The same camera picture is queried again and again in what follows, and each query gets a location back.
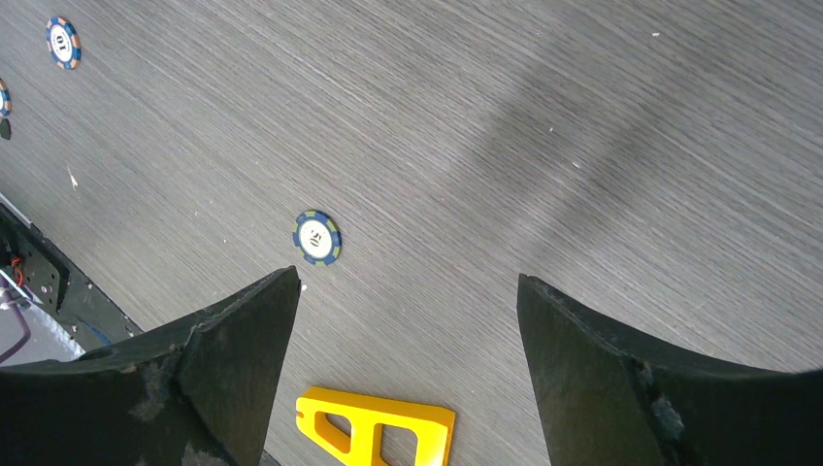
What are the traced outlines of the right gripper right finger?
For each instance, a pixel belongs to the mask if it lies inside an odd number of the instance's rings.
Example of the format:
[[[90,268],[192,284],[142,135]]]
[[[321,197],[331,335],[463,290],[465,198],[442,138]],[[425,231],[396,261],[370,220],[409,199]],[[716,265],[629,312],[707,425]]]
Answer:
[[[818,465],[822,373],[684,349],[518,279],[517,318],[554,465]]]

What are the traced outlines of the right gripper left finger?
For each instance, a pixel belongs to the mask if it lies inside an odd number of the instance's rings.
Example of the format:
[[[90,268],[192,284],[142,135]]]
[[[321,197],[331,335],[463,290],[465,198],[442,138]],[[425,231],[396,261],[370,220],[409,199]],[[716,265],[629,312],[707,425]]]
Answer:
[[[301,293],[279,269],[80,358],[1,371],[5,465],[256,465]]]

